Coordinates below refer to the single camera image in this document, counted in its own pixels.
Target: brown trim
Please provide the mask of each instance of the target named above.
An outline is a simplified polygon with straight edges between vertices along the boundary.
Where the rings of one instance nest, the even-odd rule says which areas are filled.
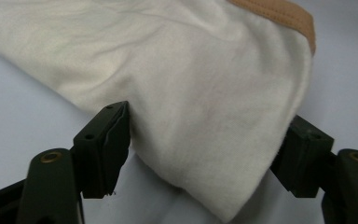
[[[312,54],[315,52],[315,30],[312,16],[302,7],[285,0],[228,0],[236,6],[251,10],[257,15],[275,21],[281,25],[297,30],[310,44]]]

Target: white cloth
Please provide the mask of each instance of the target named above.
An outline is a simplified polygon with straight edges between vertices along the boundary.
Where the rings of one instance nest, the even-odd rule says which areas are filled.
[[[128,100],[137,154],[223,221],[269,168],[311,66],[306,37],[223,0],[0,0],[0,54],[91,113]]]

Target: cloth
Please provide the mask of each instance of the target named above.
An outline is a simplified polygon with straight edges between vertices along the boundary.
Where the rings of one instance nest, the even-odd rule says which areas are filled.
[[[90,113],[129,101],[140,158],[227,222],[273,161],[314,50],[311,17],[282,7],[297,6],[232,3],[0,0],[0,55]]]

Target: cream fabric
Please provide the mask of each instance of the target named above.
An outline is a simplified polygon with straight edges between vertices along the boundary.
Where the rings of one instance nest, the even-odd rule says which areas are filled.
[[[223,221],[269,168],[311,66],[301,33],[223,0],[0,0],[0,54],[91,113],[128,100],[137,154]]]

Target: brown fabric edge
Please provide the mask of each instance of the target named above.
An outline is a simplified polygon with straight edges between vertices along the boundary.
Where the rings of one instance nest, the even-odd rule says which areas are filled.
[[[313,18],[299,5],[285,0],[228,0],[228,2],[298,31],[307,38],[312,55],[315,53]]]

